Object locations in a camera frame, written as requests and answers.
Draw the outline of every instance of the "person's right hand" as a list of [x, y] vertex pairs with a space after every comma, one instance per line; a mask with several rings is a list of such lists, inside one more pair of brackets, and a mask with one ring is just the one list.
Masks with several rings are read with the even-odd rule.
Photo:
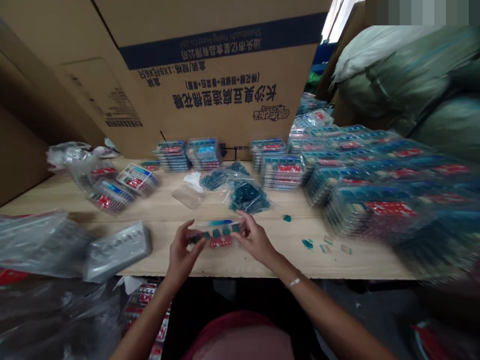
[[279, 256], [279, 253], [270, 242], [265, 229], [257, 224], [252, 215], [240, 210], [237, 211], [237, 213], [245, 220], [246, 229], [250, 233], [250, 238], [246, 238], [238, 232], [232, 232], [231, 236], [237, 239], [254, 259], [271, 269], [271, 264]]

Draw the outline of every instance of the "large bundled sack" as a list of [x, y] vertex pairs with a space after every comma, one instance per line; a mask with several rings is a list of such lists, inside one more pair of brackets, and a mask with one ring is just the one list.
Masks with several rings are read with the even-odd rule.
[[442, 102], [411, 138], [442, 153], [480, 164], [480, 94], [460, 95]]
[[333, 83], [341, 83], [362, 73], [368, 66], [386, 58], [405, 45], [423, 38], [441, 26], [382, 26], [367, 27], [343, 49], [333, 72]]
[[444, 26], [373, 63], [338, 88], [342, 98], [369, 118], [402, 114], [408, 122], [402, 128], [408, 131], [423, 107], [447, 89], [447, 74], [467, 65], [479, 52], [477, 26]]

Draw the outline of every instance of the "bag of teal pieces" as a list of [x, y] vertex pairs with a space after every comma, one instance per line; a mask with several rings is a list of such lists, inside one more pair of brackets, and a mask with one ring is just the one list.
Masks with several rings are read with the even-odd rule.
[[227, 192], [224, 203], [233, 211], [255, 214], [272, 207], [265, 191], [238, 161], [226, 168], [212, 170], [201, 180], [201, 184], [210, 191]]

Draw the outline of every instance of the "person's left hand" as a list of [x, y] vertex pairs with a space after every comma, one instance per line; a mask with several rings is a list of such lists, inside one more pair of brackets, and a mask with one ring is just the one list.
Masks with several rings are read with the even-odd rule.
[[177, 289], [189, 277], [195, 261], [197, 261], [207, 241], [205, 238], [202, 238], [191, 251], [187, 250], [189, 238], [200, 233], [198, 230], [189, 229], [189, 226], [193, 223], [194, 220], [192, 219], [180, 225], [176, 231], [175, 239], [170, 245], [170, 263], [168, 264], [165, 280], [169, 279]]

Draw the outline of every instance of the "blue label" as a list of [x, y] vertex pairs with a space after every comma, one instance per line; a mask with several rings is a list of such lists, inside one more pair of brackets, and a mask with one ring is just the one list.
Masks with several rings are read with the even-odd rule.
[[213, 153], [214, 151], [215, 151], [215, 148], [213, 146], [200, 147], [198, 149], [199, 154]]
[[317, 44], [327, 12], [120, 47], [130, 70]]

